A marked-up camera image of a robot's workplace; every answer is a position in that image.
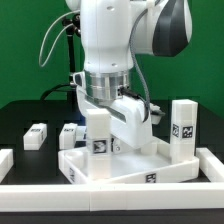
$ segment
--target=small white block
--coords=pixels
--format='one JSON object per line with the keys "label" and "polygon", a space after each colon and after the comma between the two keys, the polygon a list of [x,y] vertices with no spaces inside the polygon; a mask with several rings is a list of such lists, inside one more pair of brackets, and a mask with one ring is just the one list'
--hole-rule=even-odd
{"label": "small white block", "polygon": [[88,109],[87,136],[90,139],[110,137],[110,113],[106,109]]}
{"label": "small white block", "polygon": [[13,166],[13,150],[2,149],[0,151],[0,183]]}
{"label": "small white block", "polygon": [[77,124],[65,124],[59,136],[60,150],[72,149],[76,142]]}
{"label": "small white block", "polygon": [[39,150],[47,137],[46,124],[33,124],[23,136],[24,150]]}

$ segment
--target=black cable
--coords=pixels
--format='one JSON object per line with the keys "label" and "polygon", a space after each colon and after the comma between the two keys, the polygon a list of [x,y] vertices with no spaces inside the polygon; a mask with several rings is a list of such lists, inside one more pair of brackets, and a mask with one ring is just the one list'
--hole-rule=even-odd
{"label": "black cable", "polygon": [[40,97],[40,100],[45,100],[48,95],[50,95],[52,92],[62,92],[62,90],[58,90],[59,88],[62,88],[62,87],[71,87],[70,83],[66,83],[66,84],[59,84],[59,85],[56,85],[55,87],[49,89],[49,90],[46,90]]}

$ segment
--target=rectangular block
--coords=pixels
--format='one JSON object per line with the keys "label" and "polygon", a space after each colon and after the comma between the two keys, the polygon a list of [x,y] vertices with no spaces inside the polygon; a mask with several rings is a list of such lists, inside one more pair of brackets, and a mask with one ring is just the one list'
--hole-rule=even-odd
{"label": "rectangular block", "polygon": [[90,139],[109,138],[110,113],[106,109],[88,109],[86,116],[87,136]]}
{"label": "rectangular block", "polygon": [[5,178],[13,166],[13,150],[2,149],[0,151],[0,182]]}
{"label": "rectangular block", "polygon": [[194,157],[198,104],[191,100],[174,100],[170,134],[172,164]]}
{"label": "rectangular block", "polygon": [[46,124],[33,124],[23,136],[24,150],[39,150],[47,137]]}
{"label": "rectangular block", "polygon": [[207,148],[196,149],[200,169],[211,182],[224,182],[224,165]]}
{"label": "rectangular block", "polygon": [[59,136],[60,150],[72,149],[76,142],[77,124],[65,124]]}

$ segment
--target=white block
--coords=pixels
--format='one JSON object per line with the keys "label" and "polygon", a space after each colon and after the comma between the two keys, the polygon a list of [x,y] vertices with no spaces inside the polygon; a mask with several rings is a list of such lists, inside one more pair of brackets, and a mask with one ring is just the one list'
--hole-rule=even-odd
{"label": "white block", "polygon": [[110,155],[93,156],[88,154],[88,178],[91,180],[111,177]]}
{"label": "white block", "polygon": [[198,104],[191,100],[174,100],[170,149],[172,163],[192,160],[195,150],[195,135]]}
{"label": "white block", "polygon": [[106,109],[88,109],[86,116],[87,136],[90,139],[110,137],[110,113]]}
{"label": "white block", "polygon": [[59,136],[59,148],[73,149],[76,142],[77,124],[65,124]]}
{"label": "white block", "polygon": [[89,211],[88,185],[1,186],[0,211]]}
{"label": "white block", "polygon": [[33,124],[23,136],[24,150],[39,150],[47,137],[46,124]]}
{"label": "white block", "polygon": [[90,211],[126,210],[125,185],[92,185]]}
{"label": "white block", "polygon": [[224,165],[207,148],[196,149],[200,169],[211,182],[224,182]]}
{"label": "white block", "polygon": [[13,166],[13,150],[2,149],[0,151],[0,182]]}

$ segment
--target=wire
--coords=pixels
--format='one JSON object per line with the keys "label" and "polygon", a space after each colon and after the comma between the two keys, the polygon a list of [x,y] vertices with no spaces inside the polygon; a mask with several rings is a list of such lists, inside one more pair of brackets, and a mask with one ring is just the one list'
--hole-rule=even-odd
{"label": "wire", "polygon": [[67,28],[73,26],[73,24],[69,24],[68,26],[64,27],[64,29],[58,34],[58,36],[57,36],[57,38],[55,39],[55,41],[54,41],[54,43],[53,43],[53,45],[52,45],[52,48],[51,48],[51,50],[50,50],[50,52],[49,52],[49,54],[48,54],[46,60],[42,63],[42,57],[43,57],[44,45],[45,45],[45,42],[46,42],[46,40],[47,40],[47,37],[48,37],[48,34],[50,33],[50,31],[51,31],[51,30],[53,29],[53,27],[57,24],[57,22],[60,21],[61,19],[63,19],[65,16],[68,16],[68,15],[71,15],[71,14],[76,14],[76,13],[79,13],[79,12],[80,12],[80,10],[76,10],[76,11],[68,12],[68,13],[66,13],[66,14],[64,14],[64,15],[62,15],[62,16],[60,16],[60,17],[59,17],[58,19],[56,19],[56,20],[51,24],[51,26],[48,28],[48,30],[47,30],[47,32],[46,32],[46,34],[45,34],[45,36],[44,36],[42,45],[41,45],[41,49],[40,49],[40,55],[39,55],[39,65],[40,65],[40,67],[44,67],[44,66],[48,63],[49,58],[50,58],[50,56],[51,56],[51,54],[52,54],[52,52],[53,52],[53,50],[54,50],[54,47],[55,47],[55,45],[56,45],[58,39],[60,38],[60,36],[62,35],[62,33],[63,33]]}
{"label": "wire", "polygon": [[149,94],[149,89],[148,89],[148,86],[147,86],[147,83],[145,81],[145,77],[138,65],[138,62],[137,62],[137,59],[135,57],[135,48],[134,48],[134,35],[135,35],[135,32],[136,32],[136,29],[137,29],[137,26],[138,26],[138,23],[139,21],[141,20],[141,18],[148,12],[148,9],[145,9],[138,17],[137,19],[135,20],[135,23],[134,23],[134,26],[132,28],[132,31],[131,31],[131,36],[130,36],[130,40],[129,40],[129,45],[130,45],[130,51],[131,51],[131,56],[132,56],[132,60],[134,62],[134,65],[135,65],[135,68],[136,68],[136,71],[139,75],[139,78],[141,80],[141,83],[143,85],[143,88],[144,88],[144,92],[145,92],[145,97],[146,97],[146,107],[148,109],[148,113],[145,115],[145,119],[143,122],[145,122],[149,116],[149,110],[150,110],[150,94]]}
{"label": "wire", "polygon": [[46,90],[40,97],[40,100],[45,100],[45,98],[50,95],[52,92],[70,92],[70,91],[74,91],[75,89],[72,89],[72,90],[58,90],[59,88],[62,88],[62,87],[68,87],[68,86],[71,86],[69,83],[66,83],[66,84],[59,84],[59,85],[56,85],[55,87],[49,89],[49,90]]}

